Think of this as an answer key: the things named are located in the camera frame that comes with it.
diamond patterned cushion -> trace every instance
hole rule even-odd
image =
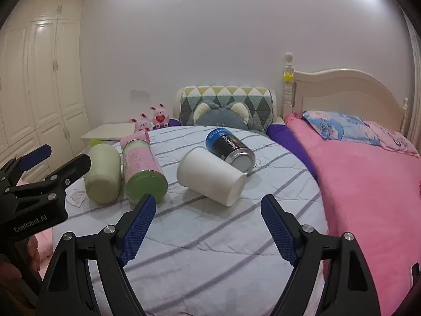
[[[266,132],[273,122],[273,101],[270,90],[253,87],[185,87],[181,97],[180,122],[192,126],[193,112],[202,101],[212,101],[220,107],[232,102],[243,102],[249,108],[252,125],[250,129]]]

bedpost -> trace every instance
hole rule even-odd
[[[404,103],[403,103],[403,109],[405,110],[405,115],[402,118],[402,123],[400,125],[400,132],[402,135],[405,133],[405,126],[406,126],[406,119],[408,117],[408,98],[405,97]]]
[[[286,59],[286,66],[284,70],[284,96],[283,96],[283,111],[282,111],[282,118],[285,119],[287,115],[292,112],[293,106],[293,85],[294,85],[294,67],[292,66],[292,54],[287,53],[285,55]]]

white wall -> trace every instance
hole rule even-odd
[[[413,57],[394,0],[85,0],[81,69],[91,127],[151,104],[171,109],[186,85],[247,85],[282,96],[295,68],[371,73],[399,102],[413,96]],[[131,99],[146,89],[150,98]]]

black and blue can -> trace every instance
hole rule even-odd
[[[206,138],[209,152],[246,174],[254,167],[255,155],[234,134],[224,128],[212,130]]]

plush toy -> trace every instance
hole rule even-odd
[[[195,125],[245,130],[248,130],[252,123],[250,110],[242,102],[233,102],[225,108],[221,108],[212,101],[204,101],[196,107],[193,121]]]
[[[149,121],[148,117],[144,113],[140,114],[140,118],[138,120],[130,119],[130,122],[136,123],[136,125],[134,126],[133,133],[136,133],[142,129],[146,129],[148,132],[150,132],[153,128],[152,123]]]
[[[154,116],[152,118],[154,126],[156,128],[168,127],[170,116],[168,115],[164,105],[160,103],[158,108],[151,107],[151,110],[154,111]]]

